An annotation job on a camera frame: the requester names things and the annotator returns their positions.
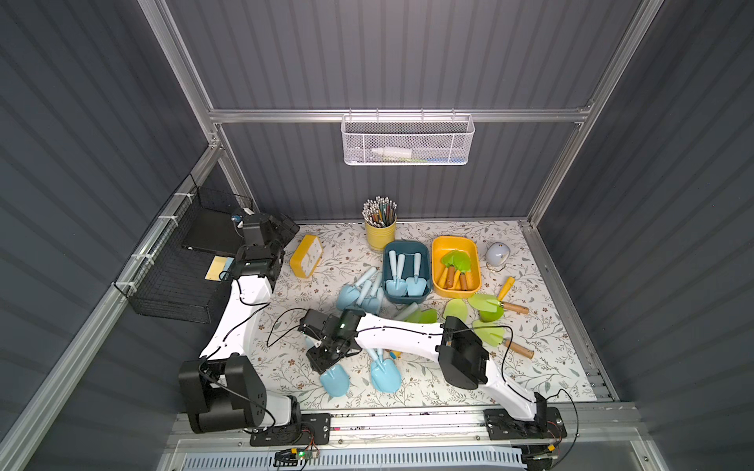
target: gray corrugated wall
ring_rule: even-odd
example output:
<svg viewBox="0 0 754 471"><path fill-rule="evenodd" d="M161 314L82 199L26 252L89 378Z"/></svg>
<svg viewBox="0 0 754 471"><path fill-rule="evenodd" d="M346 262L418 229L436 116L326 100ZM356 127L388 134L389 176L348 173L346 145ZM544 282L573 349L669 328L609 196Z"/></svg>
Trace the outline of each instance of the gray corrugated wall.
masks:
<svg viewBox="0 0 754 471"><path fill-rule="evenodd" d="M215 108L568 108L637 0L169 0Z"/></svg>
<svg viewBox="0 0 754 471"><path fill-rule="evenodd" d="M378 194L401 218L526 216L574 125L477 125L469 163L352 167L338 124L226 124L258 205L296 220L358 219Z"/></svg>
<svg viewBox="0 0 754 471"><path fill-rule="evenodd" d="M4 436L207 144L136 2L0 2L0 81ZM28 469L152 466L206 329L124 313Z"/></svg>
<svg viewBox="0 0 754 471"><path fill-rule="evenodd" d="M216 109L587 104L637 0L169 0ZM569 124L477 124L463 167L348 167L329 124L226 124L263 210L353 219L526 216Z"/></svg>
<svg viewBox="0 0 754 471"><path fill-rule="evenodd" d="M754 3L665 2L541 223L673 469L754 446Z"/></svg>

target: floral tablecloth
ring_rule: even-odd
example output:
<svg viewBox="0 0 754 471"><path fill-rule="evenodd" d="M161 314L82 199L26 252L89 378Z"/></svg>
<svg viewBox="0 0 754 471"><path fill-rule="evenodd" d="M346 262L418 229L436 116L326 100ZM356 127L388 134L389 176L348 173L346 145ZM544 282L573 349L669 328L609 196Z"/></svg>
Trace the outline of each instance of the floral tablecloth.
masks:
<svg viewBox="0 0 754 471"><path fill-rule="evenodd" d="M322 388L319 376L313 372L305 356L306 346L301 333L293 330L271 348L265 346L270 329L272 339L298 323L303 311L287 313L280 322L272 323L280 313L291 307L313 308L324 313L335 313L338 292L346 283L353 283L369 266L382 268L382 254L374 253L366 244L363 225L328 224L302 225L296 239L287 247L287 259L305 234L315 234L323 245L323 258L314 274L307 280L293 275L285 264L274 289L272 303L260 314L249 357L254 368L269 390L296 396L303 409L321 408L385 408L416 407L423 405L478 405L493 401L477 390L462 390L447 384L440 367L425 358L405 353L395 361L403 375L403 387L395 394L380 393L371 383L371 359L360 353L340 362L351 378L351 387L343 397L331 397ZM507 311L504 323L513 327L515 342L534 350L530 360L513 352L507 357L505 371L515 381L538 391L543 396L555 393L560 387L567 389L574 401L595 400L584 369L576 357L571 340L553 305L529 247L515 221L500 222L421 222L398 225L396 238L418 240L431 249L432 240L440 235L463 236L472 239L483 259L493 242L506 243L512 252L506 267L492 272L482 263L483 287L480 292L497 294L509 276L516 283L506 301L525 305L528 316ZM435 293L421 305L442 314L447 298ZM392 317L398 306L385 301L382 315ZM470 325L478 318L471 310L467 319ZM500 362L504 346L491 348L491 359ZM567 401L565 395L553 398Z"/></svg>

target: white wire basket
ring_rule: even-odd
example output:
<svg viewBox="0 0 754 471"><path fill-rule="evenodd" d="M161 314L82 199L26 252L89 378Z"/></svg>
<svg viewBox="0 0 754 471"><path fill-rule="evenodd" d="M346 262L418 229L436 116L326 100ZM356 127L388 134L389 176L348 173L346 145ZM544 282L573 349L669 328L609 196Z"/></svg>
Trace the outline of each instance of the white wire basket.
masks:
<svg viewBox="0 0 754 471"><path fill-rule="evenodd" d="M465 165L471 115L343 115L343 160L348 165Z"/></svg>

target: white bottle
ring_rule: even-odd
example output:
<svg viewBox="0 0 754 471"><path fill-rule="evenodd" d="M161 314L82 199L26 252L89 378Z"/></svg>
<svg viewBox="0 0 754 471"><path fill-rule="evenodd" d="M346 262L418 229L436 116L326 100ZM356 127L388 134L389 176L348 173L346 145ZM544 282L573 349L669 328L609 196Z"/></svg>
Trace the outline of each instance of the white bottle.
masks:
<svg viewBox="0 0 754 471"><path fill-rule="evenodd" d="M372 153L389 159L408 161L411 160L412 151L405 147L378 147L372 149Z"/></svg>

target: robotic arm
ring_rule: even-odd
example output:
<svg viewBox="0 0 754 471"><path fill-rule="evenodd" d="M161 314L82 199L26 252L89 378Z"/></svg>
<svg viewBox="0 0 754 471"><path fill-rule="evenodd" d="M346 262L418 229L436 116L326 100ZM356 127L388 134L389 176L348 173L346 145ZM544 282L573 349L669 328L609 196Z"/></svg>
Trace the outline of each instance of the robotic arm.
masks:
<svg viewBox="0 0 754 471"><path fill-rule="evenodd" d="M195 433L288 424L295 399L265 389L246 357L254 313L269 303L285 254L299 231L289 218L243 216L244 244L230 268L231 294L201 358L184 362L178 380Z"/></svg>
<svg viewBox="0 0 754 471"><path fill-rule="evenodd" d="M413 324L382 319L358 309L346 309L340 317L310 309L299 331L320 342L306 353L319 373L354 348L385 348L439 363L450 384L485 391L518 421L537 421L538 410L546 407L544 398L503 375L479 337L456 317L445 319L445 323Z"/></svg>

